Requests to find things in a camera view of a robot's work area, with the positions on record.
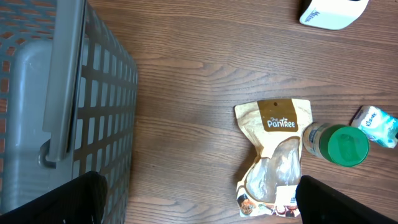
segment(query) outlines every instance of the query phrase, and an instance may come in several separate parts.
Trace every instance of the black object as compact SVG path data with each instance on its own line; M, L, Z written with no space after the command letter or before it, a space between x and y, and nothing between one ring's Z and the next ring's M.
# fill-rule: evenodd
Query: black object
M0 223L101 223L108 191L105 177L91 171L0 216Z
M304 224L397 224L308 175L297 186L296 200Z

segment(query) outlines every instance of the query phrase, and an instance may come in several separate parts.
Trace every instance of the crate handle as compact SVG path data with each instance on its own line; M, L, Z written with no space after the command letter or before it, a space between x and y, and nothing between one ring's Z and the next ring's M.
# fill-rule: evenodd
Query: crate handle
M75 82L78 74L81 34L86 1L58 0L43 131L51 133L49 162L65 158L70 138Z

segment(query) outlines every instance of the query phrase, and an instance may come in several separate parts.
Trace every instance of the small white package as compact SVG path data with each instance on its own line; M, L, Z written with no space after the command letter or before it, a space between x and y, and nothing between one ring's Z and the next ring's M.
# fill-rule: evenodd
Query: small white package
M383 147L394 148L398 143L398 119L375 106L362 106L351 126Z

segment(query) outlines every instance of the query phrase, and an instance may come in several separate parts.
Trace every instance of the wood grain surface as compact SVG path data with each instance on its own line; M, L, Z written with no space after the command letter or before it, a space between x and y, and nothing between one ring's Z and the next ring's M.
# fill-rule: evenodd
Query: wood grain surface
M299 0L91 0L136 59L139 92L126 223L301 223L240 218L236 183L256 156L233 107L312 102L348 124L361 105L398 116L398 2L349 27L299 24ZM398 151L371 144L345 168L304 151L302 172L398 220Z

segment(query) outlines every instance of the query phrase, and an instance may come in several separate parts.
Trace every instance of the snack bag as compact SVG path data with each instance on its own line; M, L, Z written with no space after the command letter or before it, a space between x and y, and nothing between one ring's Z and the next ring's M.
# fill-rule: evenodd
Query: snack bag
M301 178L302 134L312 123L308 100L262 100L235 106L239 128L257 157L236 187L242 217L300 214L295 191Z

